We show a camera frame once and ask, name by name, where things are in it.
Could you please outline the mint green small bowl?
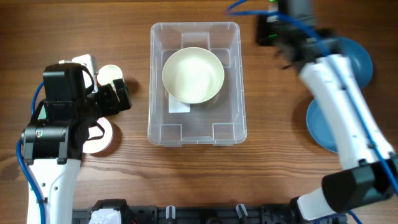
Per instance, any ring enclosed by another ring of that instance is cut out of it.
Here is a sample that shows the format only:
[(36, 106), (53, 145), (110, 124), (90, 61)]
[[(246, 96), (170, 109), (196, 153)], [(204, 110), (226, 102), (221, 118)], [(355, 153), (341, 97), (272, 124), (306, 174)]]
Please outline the mint green small bowl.
[(40, 110), (40, 113), (38, 115), (38, 119), (47, 119), (47, 114), (46, 114), (44, 106)]

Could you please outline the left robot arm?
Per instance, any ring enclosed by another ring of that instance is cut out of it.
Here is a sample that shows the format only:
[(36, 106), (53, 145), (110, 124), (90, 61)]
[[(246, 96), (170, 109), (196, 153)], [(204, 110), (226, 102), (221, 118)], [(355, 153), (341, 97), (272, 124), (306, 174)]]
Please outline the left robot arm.
[(75, 184), (89, 128), (98, 119), (131, 108), (123, 78), (97, 91), (85, 85), (90, 71), (79, 63), (49, 65), (45, 99), (34, 108), (17, 142), (19, 165), (29, 183), (28, 223), (71, 223)]

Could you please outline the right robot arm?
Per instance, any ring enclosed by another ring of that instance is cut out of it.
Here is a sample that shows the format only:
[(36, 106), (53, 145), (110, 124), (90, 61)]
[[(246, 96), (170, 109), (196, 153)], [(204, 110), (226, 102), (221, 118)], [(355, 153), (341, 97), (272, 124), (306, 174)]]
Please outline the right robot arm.
[(397, 154), (377, 126), (339, 38), (316, 28), (310, 1), (271, 1), (260, 16), (267, 42), (280, 49), (314, 96), (342, 167), (292, 200), (294, 221), (318, 223), (396, 196)]

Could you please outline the pink small bowl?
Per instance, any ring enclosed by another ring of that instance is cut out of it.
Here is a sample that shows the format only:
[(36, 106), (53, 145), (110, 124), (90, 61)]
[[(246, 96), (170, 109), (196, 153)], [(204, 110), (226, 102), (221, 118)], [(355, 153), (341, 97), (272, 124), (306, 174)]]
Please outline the pink small bowl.
[(113, 139), (113, 127), (106, 118), (100, 118), (97, 120), (100, 125), (93, 126), (88, 129), (89, 140), (83, 145), (83, 153), (95, 154), (105, 150)]

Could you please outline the cream white bowl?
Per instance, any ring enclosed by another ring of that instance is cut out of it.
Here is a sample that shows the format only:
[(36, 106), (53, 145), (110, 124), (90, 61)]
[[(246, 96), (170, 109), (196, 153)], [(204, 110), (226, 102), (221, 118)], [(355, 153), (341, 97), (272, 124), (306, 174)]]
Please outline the cream white bowl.
[(162, 83), (169, 94), (181, 102), (200, 104), (222, 89), (223, 64), (207, 49), (187, 47), (173, 53), (164, 63)]

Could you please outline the cream tall cup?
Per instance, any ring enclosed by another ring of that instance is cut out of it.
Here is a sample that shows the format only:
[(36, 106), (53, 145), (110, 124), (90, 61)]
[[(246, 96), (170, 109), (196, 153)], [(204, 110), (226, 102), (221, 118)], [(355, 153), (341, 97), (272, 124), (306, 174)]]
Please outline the cream tall cup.
[(117, 65), (105, 65), (100, 68), (96, 79), (101, 86), (111, 84), (115, 87), (113, 81), (124, 78), (122, 70)]

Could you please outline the clear plastic storage container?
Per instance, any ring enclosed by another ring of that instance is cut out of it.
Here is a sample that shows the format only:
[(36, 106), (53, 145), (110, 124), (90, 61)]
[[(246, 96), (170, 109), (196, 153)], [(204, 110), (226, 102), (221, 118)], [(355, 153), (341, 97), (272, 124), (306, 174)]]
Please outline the clear plastic storage container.
[(232, 146), (247, 134), (237, 23), (154, 24), (148, 140), (159, 146)]

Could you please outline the dark blue bowl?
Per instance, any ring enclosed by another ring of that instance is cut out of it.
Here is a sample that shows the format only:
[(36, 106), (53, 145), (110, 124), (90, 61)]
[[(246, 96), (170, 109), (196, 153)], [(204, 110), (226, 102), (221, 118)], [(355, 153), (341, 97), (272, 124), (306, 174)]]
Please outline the dark blue bowl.
[(347, 37), (338, 37), (341, 50), (351, 61), (351, 66), (358, 86), (363, 89), (368, 86), (373, 77), (373, 61), (368, 51), (357, 41)]
[(312, 100), (308, 106), (306, 124), (308, 132), (319, 146), (337, 153), (335, 140), (316, 100)]

